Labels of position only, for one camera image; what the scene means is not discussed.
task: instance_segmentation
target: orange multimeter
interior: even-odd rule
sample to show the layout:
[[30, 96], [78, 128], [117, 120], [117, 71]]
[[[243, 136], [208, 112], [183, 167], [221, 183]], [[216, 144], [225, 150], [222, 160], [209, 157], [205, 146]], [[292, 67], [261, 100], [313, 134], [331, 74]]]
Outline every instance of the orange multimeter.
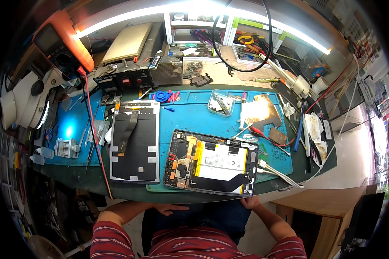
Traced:
[[94, 69], [94, 61], [73, 29], [73, 22], [65, 10], [52, 14], [33, 35], [33, 43], [42, 54], [67, 78], [80, 76], [81, 65], [86, 73]]

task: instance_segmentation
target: flex cable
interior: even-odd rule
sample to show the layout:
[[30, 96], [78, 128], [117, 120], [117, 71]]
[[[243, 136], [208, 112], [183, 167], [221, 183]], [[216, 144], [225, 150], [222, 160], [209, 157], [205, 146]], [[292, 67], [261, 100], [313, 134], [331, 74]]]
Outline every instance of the flex cable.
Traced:
[[138, 119], [139, 119], [139, 110], [133, 110], [130, 117], [130, 123], [128, 124], [127, 128], [122, 134], [121, 143], [119, 145], [119, 149], [117, 153], [118, 157], [124, 156], [125, 149], [127, 148], [128, 139], [130, 138], [131, 133], [136, 127]]

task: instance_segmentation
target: man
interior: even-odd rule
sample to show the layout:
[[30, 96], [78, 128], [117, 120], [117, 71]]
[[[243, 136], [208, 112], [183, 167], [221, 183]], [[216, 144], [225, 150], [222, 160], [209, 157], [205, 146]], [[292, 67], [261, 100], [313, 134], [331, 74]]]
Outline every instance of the man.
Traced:
[[91, 258], [134, 258], [130, 238], [122, 225], [145, 210], [141, 236], [148, 256], [144, 258], [262, 258], [244, 254], [236, 247], [245, 233], [251, 210], [277, 241], [267, 258], [307, 258], [302, 240], [257, 196], [187, 206], [138, 201], [112, 205], [101, 212], [94, 225]]

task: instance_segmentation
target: floor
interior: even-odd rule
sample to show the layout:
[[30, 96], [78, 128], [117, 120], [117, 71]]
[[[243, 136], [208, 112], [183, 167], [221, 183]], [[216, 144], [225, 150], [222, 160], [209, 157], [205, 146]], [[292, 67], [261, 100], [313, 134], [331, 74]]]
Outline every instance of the floor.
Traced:
[[[336, 139], [338, 132], [333, 132], [333, 134]], [[290, 196], [306, 189], [344, 189], [363, 185], [373, 170], [373, 146], [368, 125], [364, 124], [355, 131], [342, 133], [337, 141], [336, 150], [338, 155], [335, 168], [315, 177], [308, 183], [304, 183], [304, 189], [294, 188], [288, 191], [273, 191], [261, 194], [261, 203], [275, 212], [276, 206], [270, 203], [270, 201]], [[117, 203], [120, 201], [122, 200], [116, 199], [111, 201], [107, 199], [108, 205], [112, 205], [112, 202]], [[142, 219], [143, 213], [123, 226], [131, 238], [134, 253], [137, 254], [138, 252], [141, 255], [143, 255], [141, 246]], [[265, 225], [258, 216], [252, 213], [246, 224], [246, 234], [239, 242], [239, 251], [265, 256], [274, 244], [275, 240]]]

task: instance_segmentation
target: striped shirt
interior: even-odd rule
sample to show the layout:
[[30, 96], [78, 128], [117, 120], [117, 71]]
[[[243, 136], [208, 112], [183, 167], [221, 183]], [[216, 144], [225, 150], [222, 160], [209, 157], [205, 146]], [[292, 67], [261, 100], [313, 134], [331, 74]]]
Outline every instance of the striped shirt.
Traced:
[[[158, 231], [154, 234], [151, 245], [149, 255], [141, 258], [264, 258], [239, 252], [225, 232], [212, 227], [182, 227]], [[134, 258], [130, 237], [123, 228], [110, 221], [99, 221], [94, 225], [91, 259], [101, 258]], [[299, 237], [287, 237], [279, 241], [266, 258], [306, 259], [307, 256]]]

